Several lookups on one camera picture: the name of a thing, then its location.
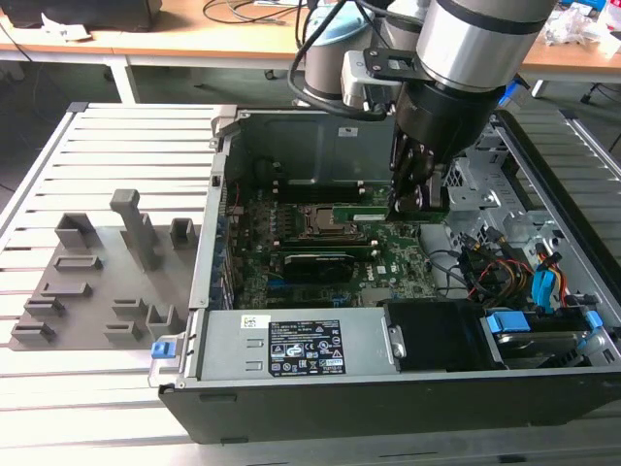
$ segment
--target motherboard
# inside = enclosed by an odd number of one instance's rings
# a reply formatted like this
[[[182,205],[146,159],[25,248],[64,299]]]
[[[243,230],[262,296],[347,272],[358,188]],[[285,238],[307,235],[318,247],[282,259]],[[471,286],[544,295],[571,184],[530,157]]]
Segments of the motherboard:
[[[279,186],[232,202],[234,308],[372,307],[435,296],[420,221],[387,221],[386,192]]]

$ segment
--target connector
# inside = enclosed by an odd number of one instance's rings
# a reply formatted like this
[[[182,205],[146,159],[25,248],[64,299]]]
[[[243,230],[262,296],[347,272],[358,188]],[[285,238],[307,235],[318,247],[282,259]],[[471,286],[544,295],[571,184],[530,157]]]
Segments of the connector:
[[[485,234],[487,235],[487,238],[489,239],[489,241],[491,241],[492,243],[506,243],[507,242],[507,238],[505,238],[505,235],[503,235],[503,233],[498,231],[493,226],[488,226],[487,229],[485,230]]]
[[[541,264],[537,267],[537,270],[547,270],[551,266],[558,264],[562,258],[563,256],[560,254],[560,252],[555,251],[552,255],[550,255],[549,257],[546,257],[541,262]]]
[[[544,243],[535,243],[535,252],[539,254],[547,255],[547,248]]]
[[[481,243],[479,241],[466,233],[459,235],[459,242],[467,250],[478,250],[481,247]]]

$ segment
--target gray holder slot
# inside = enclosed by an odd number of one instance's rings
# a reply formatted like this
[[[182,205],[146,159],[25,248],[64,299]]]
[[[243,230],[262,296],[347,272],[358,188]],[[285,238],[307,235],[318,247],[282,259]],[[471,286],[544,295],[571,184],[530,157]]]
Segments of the gray holder slot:
[[[55,336],[54,331],[46,323],[18,323],[13,327],[11,335],[26,345],[46,345]]]
[[[58,272],[76,272],[99,270],[102,263],[96,255],[59,255],[54,259],[53,266]]]
[[[153,226],[150,220],[145,222],[138,211],[140,194],[136,189],[117,189],[110,201],[110,208],[123,219],[127,235],[123,236],[125,244],[138,255],[145,271],[154,270],[158,265],[158,257],[153,250]]]
[[[174,249],[189,250],[196,248],[198,239],[191,218],[174,218],[169,233]]]
[[[86,235],[94,231],[95,228],[86,214],[64,214],[54,229],[60,243],[67,250],[87,250]]]
[[[42,296],[85,297],[92,294],[90,285],[79,283],[46,283],[41,290]]]
[[[126,344],[137,342],[143,336],[136,322],[112,322],[107,323],[104,328],[104,335],[113,344]]]
[[[58,298],[30,298],[23,305],[23,309],[26,310],[31,316],[35,318],[45,318],[50,316],[60,317],[65,310],[63,305],[58,301]]]
[[[175,306],[168,308],[168,314],[164,320],[157,312],[157,308],[150,306],[147,314],[147,329],[153,340],[157,340],[162,335],[174,335],[181,332],[181,322]]]
[[[113,311],[119,319],[137,320],[147,315],[148,306],[142,298],[116,298],[113,303]]]

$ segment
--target barcode sticker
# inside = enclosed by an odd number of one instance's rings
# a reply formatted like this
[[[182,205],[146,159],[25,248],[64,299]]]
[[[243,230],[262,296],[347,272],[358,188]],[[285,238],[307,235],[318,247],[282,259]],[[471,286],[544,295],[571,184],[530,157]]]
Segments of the barcode sticker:
[[[242,328],[268,328],[272,316],[242,316]]]

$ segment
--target table leg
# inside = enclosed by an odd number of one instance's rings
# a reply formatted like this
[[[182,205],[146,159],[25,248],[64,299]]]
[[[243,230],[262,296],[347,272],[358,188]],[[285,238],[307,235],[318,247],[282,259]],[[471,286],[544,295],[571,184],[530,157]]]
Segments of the table leg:
[[[134,74],[131,66],[125,63],[113,63],[110,65],[113,70],[114,82],[116,90],[123,104],[136,104],[140,102],[138,89],[134,81]]]
[[[549,81],[538,80],[537,83],[533,86],[533,90],[531,91],[533,97],[539,99],[541,95],[545,92],[548,84]]]

